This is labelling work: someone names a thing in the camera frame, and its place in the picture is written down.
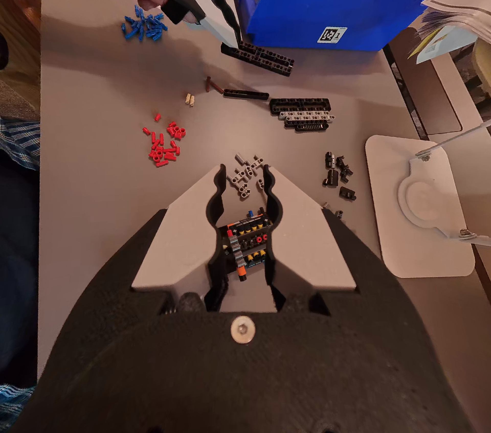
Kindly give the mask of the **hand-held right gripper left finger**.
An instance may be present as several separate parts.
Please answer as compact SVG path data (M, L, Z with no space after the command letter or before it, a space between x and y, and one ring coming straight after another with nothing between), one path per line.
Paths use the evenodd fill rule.
M208 265L221 244L217 222L224 213L226 166L214 166L171 203L132 281L135 291L163 290L175 301L201 299L212 289Z

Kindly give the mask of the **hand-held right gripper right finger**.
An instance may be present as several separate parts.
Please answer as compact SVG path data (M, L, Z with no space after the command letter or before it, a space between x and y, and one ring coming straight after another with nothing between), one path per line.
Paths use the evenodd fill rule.
M263 170L267 216L265 278L277 311L290 297L314 307L322 292L353 292L356 282L326 218L327 211L272 166Z

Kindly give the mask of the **multicoloured lego vehicle assembly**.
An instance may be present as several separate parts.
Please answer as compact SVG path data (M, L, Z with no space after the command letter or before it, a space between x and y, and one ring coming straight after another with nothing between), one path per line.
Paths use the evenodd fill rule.
M218 228L225 273L236 273L239 281L247 279L248 270L266 260L267 242L273 227L264 207L248 211L246 218Z

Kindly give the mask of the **black lego frame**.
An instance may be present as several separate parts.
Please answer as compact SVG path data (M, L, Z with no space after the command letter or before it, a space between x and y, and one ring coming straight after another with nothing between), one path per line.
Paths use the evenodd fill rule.
M220 50L226 56L286 77L291 75L295 63L291 58L243 41L239 41L237 48L222 43Z
M313 111L314 114L329 113L331 105L327 98L272 98L269 102L271 114L279 116L281 112Z

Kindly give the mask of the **long black lego beam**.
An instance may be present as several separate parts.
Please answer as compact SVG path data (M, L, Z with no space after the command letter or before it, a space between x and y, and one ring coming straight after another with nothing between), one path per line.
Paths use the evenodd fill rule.
M224 89L222 93L224 98L234 98L241 100L259 100L259 101L267 101L269 99L268 93L261 93L256 91L248 91L248 90L236 90L236 89Z

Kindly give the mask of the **pile of blue pins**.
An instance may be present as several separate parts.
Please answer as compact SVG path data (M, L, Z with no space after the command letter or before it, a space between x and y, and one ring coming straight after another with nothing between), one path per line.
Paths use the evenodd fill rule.
M162 38L163 34L168 31L168 26L163 22L163 13L146 15L139 5L135 5L134 10L135 17L125 16L124 22L120 25L120 29L126 40L135 37L140 42L142 42L144 38L158 41Z

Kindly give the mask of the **pile of black connectors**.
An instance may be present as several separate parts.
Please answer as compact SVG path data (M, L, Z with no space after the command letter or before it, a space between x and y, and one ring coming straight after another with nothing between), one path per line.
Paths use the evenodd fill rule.
M336 156L332 151L326 152L325 167L327 175L322 180L322 186L330 189L339 187L340 198L355 201L355 191L346 187L346 184L348 184L350 178L353 176L353 171L349 164L346 163L345 156Z

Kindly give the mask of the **pile of red pins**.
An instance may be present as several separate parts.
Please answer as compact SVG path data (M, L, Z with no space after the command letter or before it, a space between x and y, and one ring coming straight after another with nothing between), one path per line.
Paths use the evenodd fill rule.
M156 167L166 166L178 160L187 129L176 121L164 121L160 112L152 114L152 121L142 128L148 143L148 158Z

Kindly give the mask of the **pile of light grey connectors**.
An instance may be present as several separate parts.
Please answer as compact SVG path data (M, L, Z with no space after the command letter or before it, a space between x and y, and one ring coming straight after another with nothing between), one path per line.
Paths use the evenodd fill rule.
M236 189L241 200L246 200L251 194L251 187L256 181L259 190L264 189L264 179L259 176L265 166L265 160L259 155L254 155L253 161L249 161L242 154L236 153L235 160L239 164L232 174L227 174L229 184Z

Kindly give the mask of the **white book stand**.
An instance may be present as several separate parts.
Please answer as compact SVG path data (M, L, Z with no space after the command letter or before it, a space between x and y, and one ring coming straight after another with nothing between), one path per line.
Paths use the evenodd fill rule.
M467 277L490 252L490 134L450 55L417 64L415 41L386 48L404 103L365 143L382 257L399 278Z

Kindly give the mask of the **dark pants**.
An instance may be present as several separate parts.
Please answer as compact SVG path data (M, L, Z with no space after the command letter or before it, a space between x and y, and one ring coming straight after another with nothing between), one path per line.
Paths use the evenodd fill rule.
M1 151L1 384L37 381L39 173Z

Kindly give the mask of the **blue plaid shirt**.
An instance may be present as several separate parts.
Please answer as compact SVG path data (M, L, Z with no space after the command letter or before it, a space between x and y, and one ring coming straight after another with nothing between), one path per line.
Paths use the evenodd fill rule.
M1 151L20 166L40 168L40 124L35 121L1 118ZM1 384L1 432L8 432L34 392L36 384L19 388Z

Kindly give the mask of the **white instruction booklet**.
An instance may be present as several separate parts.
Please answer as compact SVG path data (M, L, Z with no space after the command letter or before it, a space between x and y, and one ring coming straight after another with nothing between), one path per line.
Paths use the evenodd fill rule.
M420 43L409 55L420 64L473 44L490 44L490 0L425 0L417 29Z

